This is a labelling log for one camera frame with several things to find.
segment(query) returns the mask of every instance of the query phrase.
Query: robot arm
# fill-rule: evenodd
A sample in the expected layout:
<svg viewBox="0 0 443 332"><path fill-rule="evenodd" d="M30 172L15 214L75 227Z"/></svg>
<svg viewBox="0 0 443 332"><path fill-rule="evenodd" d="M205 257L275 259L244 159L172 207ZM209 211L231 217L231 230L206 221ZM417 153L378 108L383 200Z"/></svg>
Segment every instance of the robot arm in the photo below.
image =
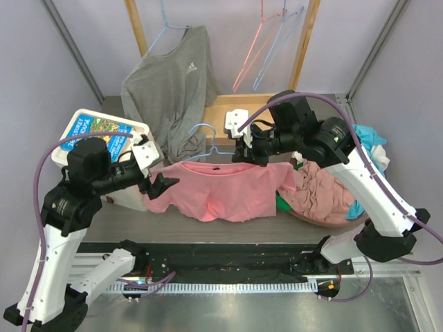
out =
<svg viewBox="0 0 443 332"><path fill-rule="evenodd" d="M293 91L279 93L269 102L290 93ZM345 121L341 118L318 121L306 98L282 102L269 111L275 123L265 122L270 127L266 130L254 121L240 131L248 118L246 110L237 109L226 114L225 132L236 141L233 162L265 166L269 156L299 151L307 160L317 162L337 177L370 217L363 227L324 238L312 254L314 267L322 272L325 266L361 255L384 262L410 253L416 242L413 233L419 227L406 218L379 187L374 179L380 175L379 171L372 167L376 173L371 174L365 166ZM405 211L427 223L430 216L425 209L407 204L384 177L379 178Z"/></svg>
<svg viewBox="0 0 443 332"><path fill-rule="evenodd" d="M163 160L161 150L145 136L132 147L131 157L111 163L104 140L81 140L68 153L62 181L44 198L42 221L47 242L46 262L30 308L32 331L74 331L86 316L88 306L119 277L147 265L146 251L125 240L90 273L67 284L69 271L92 218L102 207L101 195L137 185L151 199L179 182L159 174L150 182L150 167ZM18 304L5 310L4 317L15 325L23 317L40 263L40 246L31 278Z"/></svg>

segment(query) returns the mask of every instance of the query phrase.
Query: green cloth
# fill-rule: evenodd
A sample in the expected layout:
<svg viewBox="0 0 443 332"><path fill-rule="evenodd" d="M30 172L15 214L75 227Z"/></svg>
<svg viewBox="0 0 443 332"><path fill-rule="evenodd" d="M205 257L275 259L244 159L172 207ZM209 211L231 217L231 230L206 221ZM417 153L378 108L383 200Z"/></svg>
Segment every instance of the green cloth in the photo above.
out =
<svg viewBox="0 0 443 332"><path fill-rule="evenodd" d="M300 164L298 164L298 165L296 165L295 167L294 167L294 169L295 170L298 170L300 167L302 167L303 166L303 163L300 163ZM275 193L275 202L277 203L277 210L280 210L280 211L289 211L289 210L292 210L292 207L288 204L288 203L286 203L286 201L284 200L284 199L282 199L281 197L280 197L280 195L278 194L278 192L276 192Z"/></svg>
<svg viewBox="0 0 443 332"><path fill-rule="evenodd" d="M277 203L277 210L280 211L292 210L292 207L288 203L286 203L286 201L282 199L278 193L275 196L275 202Z"/></svg>

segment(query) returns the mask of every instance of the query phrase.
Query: wooden rack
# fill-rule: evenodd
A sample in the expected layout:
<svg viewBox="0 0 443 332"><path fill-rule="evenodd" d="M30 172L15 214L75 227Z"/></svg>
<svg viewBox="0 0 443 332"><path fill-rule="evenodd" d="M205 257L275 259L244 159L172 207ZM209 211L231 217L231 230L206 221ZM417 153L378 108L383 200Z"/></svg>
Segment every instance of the wooden rack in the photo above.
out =
<svg viewBox="0 0 443 332"><path fill-rule="evenodd" d="M136 0L125 0L127 13L129 20L131 21L132 30L137 41L140 55L144 56L149 48L146 41L145 33L143 31L143 25L138 14ZM303 22L302 35L298 43L296 58L293 63L291 79L288 85L288 89L295 90L297 87L298 79L302 70L302 65L305 60L307 47L311 38L312 29L316 20L318 7L320 6L320 0L309 0L309 5L306 11L306 17ZM223 132L224 115L227 111L233 109L248 109L249 111L256 111L272 96L272 93L261 94L247 94L247 95L219 95L214 103L205 108L203 116L203 122L206 122L214 126L217 130L216 143L228 144L228 139ZM273 122L269 112L262 113L259 119L263 119L269 122ZM210 134L208 128L202 127L202 132Z"/></svg>

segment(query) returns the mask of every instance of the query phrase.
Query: white container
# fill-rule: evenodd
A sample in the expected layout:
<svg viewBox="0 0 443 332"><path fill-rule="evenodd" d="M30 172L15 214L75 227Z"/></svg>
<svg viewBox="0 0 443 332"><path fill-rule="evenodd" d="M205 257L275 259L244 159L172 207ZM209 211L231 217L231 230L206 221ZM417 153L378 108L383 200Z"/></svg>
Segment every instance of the white container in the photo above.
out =
<svg viewBox="0 0 443 332"><path fill-rule="evenodd" d="M115 122L123 123L125 125L132 126L131 133L143 133L149 138L149 140L154 140L154 138L152 137L152 133L150 131L150 128L147 126L147 124L127 120L124 118L119 118L117 116L109 116L107 114L95 112L95 111L90 111L88 109L79 109L78 111L76 111L74 113L73 117L71 118L71 121L69 122L68 126L64 130L64 133L63 133L62 137L60 138L60 140L63 138L66 138L66 136L69 133L69 130L74 125L78 116L81 114L86 114L88 116L94 116L94 117L97 117L100 119L106 119L106 120L115 121ZM120 152L120 154L130 150L132 148L132 145L133 145L133 142L131 142L131 140L129 140L129 139L126 140L125 146L122 148L122 151ZM67 166L68 165L68 160L67 160L68 152L69 151L62 149L61 147L58 147L51 154L51 158L52 158L53 162L56 163L60 168L63 166ZM128 160L129 156L130 156L130 154L126 154L126 155L122 156L121 160ZM163 166L163 163L159 163L158 165L156 165L155 168L162 167L162 166ZM108 194L106 196L102 196L102 200L103 201L112 200L114 204L125 206L126 208L130 208L130 209L134 209L134 210L138 210L138 211L147 211L146 204L144 203L144 200L143 200L143 195L139 192L138 186L136 186L136 185L132 186L132 187L128 187L123 190L118 190L117 192L113 192L113 193Z"/></svg>

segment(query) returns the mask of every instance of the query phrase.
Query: colorful label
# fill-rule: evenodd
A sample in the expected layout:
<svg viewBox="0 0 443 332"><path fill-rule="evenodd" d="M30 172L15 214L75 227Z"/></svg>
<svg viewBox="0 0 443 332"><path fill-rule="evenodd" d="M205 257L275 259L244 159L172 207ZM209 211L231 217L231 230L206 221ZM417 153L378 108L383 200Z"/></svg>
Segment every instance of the colorful label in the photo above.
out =
<svg viewBox="0 0 443 332"><path fill-rule="evenodd" d="M123 123L95 118L93 116L87 116L86 114L80 114L66 137L68 138L71 136L79 135L81 133L92 133L95 131L130 133L131 130L132 126L128 126ZM116 161L118 155L122 151L122 148L125 146L127 137L101 136L101 138L105 140L107 144L108 151L111 154L111 160ZM71 142L63 143L62 149L72 150L77 141L78 140L72 140Z"/></svg>

